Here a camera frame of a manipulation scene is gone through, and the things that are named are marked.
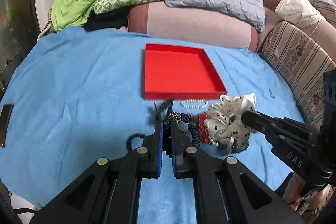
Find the person's right hand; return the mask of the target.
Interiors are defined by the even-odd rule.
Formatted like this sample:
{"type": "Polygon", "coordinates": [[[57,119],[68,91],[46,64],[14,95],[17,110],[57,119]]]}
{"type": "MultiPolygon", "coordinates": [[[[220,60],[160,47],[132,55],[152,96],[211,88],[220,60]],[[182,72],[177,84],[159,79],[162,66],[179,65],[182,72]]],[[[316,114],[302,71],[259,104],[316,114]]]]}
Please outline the person's right hand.
{"type": "MultiPolygon", "coordinates": [[[[290,207],[294,210],[298,209],[300,203],[299,199],[303,198],[303,187],[305,185],[306,182],[299,175],[294,173],[285,188],[282,199],[286,203],[290,204],[290,207]]],[[[305,213],[320,213],[327,205],[333,193],[333,187],[328,185],[323,190],[316,193],[314,196],[307,198],[306,202],[309,204],[309,206],[305,210],[305,213]]]]}

